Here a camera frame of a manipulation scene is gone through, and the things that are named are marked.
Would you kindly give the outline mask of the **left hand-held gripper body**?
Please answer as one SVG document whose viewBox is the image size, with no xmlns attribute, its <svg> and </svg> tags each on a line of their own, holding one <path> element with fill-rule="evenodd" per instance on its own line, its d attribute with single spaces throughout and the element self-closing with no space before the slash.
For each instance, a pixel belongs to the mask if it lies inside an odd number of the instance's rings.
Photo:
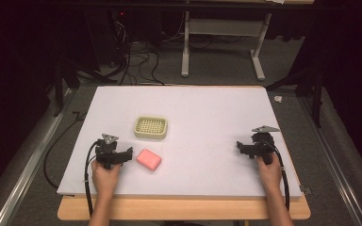
<svg viewBox="0 0 362 226">
<path fill-rule="evenodd" d="M 120 155 L 116 153 L 118 139 L 112 135 L 102 134 L 102 139 L 98 139 L 95 147 L 96 160 L 107 170 L 110 170 L 112 165 L 122 163 Z"/>
</svg>

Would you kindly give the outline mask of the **pink soap bar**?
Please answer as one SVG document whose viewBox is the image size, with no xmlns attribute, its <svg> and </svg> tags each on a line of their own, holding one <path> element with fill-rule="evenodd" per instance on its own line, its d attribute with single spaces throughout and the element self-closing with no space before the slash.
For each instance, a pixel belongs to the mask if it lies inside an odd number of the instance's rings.
<svg viewBox="0 0 362 226">
<path fill-rule="evenodd" d="M 143 149 L 137 156 L 137 162 L 150 171 L 155 171 L 160 165 L 162 158 L 148 149 Z"/>
</svg>

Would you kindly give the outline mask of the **person's right hand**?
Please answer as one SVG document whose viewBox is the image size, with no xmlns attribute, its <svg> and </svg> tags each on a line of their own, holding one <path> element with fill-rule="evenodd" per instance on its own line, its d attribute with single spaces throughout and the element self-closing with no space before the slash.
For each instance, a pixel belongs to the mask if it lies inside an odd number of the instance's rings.
<svg viewBox="0 0 362 226">
<path fill-rule="evenodd" d="M 259 176 L 266 191 L 280 189 L 282 179 L 281 166 L 275 153 L 271 154 L 272 163 L 266 165 L 264 159 L 258 156 L 255 161 L 258 165 Z"/>
</svg>

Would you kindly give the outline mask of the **person's left hand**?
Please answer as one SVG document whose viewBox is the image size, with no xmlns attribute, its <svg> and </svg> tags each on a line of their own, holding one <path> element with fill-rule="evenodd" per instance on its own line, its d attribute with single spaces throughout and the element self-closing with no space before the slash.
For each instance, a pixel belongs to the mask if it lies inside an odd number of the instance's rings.
<svg viewBox="0 0 362 226">
<path fill-rule="evenodd" d="M 118 184 L 121 165 L 105 169 L 102 164 L 93 160 L 91 163 L 92 181 L 101 199 L 111 199 Z"/>
</svg>

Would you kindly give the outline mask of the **aluminium floor rail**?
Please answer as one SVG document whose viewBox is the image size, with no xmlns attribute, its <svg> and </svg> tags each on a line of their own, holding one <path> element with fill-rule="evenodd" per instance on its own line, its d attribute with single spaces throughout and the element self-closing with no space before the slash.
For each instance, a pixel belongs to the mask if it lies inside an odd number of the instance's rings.
<svg viewBox="0 0 362 226">
<path fill-rule="evenodd" d="M 8 226 L 13 219 L 62 119 L 61 112 L 55 116 L 55 93 L 50 91 L 48 97 L 51 104 L 0 177 L 0 226 Z"/>
<path fill-rule="evenodd" d="M 362 226 L 362 156 L 329 100 L 321 106 L 320 125 L 313 120 L 311 102 L 299 98 L 299 103 L 320 142 L 325 164 L 350 219 L 354 226 Z"/>
</svg>

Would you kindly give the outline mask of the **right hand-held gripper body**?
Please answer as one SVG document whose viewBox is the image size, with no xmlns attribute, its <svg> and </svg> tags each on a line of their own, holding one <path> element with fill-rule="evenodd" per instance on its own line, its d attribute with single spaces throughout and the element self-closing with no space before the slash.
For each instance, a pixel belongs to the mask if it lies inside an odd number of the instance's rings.
<svg viewBox="0 0 362 226">
<path fill-rule="evenodd" d="M 271 132 L 279 132 L 278 128 L 262 125 L 253 129 L 252 141 L 254 143 L 254 152 L 249 153 L 250 158 L 261 156 L 266 165 L 272 163 L 272 153 L 276 151 Z"/>
</svg>

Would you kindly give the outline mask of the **black tripod stand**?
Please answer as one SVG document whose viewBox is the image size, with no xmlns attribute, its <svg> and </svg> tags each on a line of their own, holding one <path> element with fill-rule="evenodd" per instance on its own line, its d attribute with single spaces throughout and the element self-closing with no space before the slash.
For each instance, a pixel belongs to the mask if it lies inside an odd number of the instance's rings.
<svg viewBox="0 0 362 226">
<path fill-rule="evenodd" d="M 311 117 L 318 128 L 320 123 L 322 72 L 316 68 L 306 68 L 298 73 L 290 74 L 268 86 L 267 91 L 279 89 L 284 85 L 296 83 L 295 94 L 297 97 L 312 97 Z"/>
<path fill-rule="evenodd" d="M 57 117 L 61 111 L 64 109 L 64 94 L 63 94 L 63 82 L 66 82 L 70 89 L 78 89 L 79 86 L 75 83 L 77 81 L 76 73 L 82 72 L 91 76 L 94 79 L 97 79 L 103 83 L 116 84 L 116 80 L 112 80 L 104 77 L 100 73 L 87 69 L 76 62 L 65 59 L 61 60 L 55 66 L 55 75 L 54 75 L 54 86 L 55 86 L 55 113 L 54 116 Z"/>
</svg>

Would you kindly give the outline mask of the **white table mat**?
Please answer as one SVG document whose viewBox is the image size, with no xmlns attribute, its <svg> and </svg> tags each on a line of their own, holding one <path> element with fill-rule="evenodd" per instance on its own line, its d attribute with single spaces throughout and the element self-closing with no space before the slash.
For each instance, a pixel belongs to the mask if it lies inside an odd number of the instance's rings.
<svg viewBox="0 0 362 226">
<path fill-rule="evenodd" d="M 162 140 L 134 135 L 138 117 L 165 118 Z M 253 129 L 279 126 L 262 87 L 100 87 L 74 145 L 58 193 L 82 194 L 91 144 L 109 134 L 118 151 L 148 149 L 162 158 L 155 171 L 136 160 L 121 168 L 117 194 L 260 198 L 264 194 L 256 162 L 239 152 Z"/>
</svg>

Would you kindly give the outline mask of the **white metal desk frame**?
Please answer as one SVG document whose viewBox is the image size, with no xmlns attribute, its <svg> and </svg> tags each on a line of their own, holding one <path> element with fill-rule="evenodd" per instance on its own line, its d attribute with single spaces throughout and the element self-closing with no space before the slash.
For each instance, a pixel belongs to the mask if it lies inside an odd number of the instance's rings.
<svg viewBox="0 0 362 226">
<path fill-rule="evenodd" d="M 187 11 L 185 13 L 184 21 L 184 46 L 182 53 L 181 76 L 189 76 L 190 35 L 257 37 L 256 47 L 255 49 L 251 49 L 249 53 L 254 65 L 256 79 L 258 81 L 264 81 L 265 74 L 259 60 L 259 53 L 267 34 L 271 18 L 272 14 L 267 13 L 262 21 L 195 19 L 190 18 L 189 12 Z"/>
</svg>

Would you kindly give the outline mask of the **cream slotted soap dish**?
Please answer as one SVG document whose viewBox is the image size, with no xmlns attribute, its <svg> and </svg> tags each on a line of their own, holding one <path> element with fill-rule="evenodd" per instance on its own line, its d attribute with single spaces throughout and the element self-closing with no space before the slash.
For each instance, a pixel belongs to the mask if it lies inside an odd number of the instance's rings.
<svg viewBox="0 0 362 226">
<path fill-rule="evenodd" d="M 140 116 L 134 125 L 134 135 L 139 138 L 162 140 L 167 136 L 168 122 L 165 118 Z"/>
</svg>

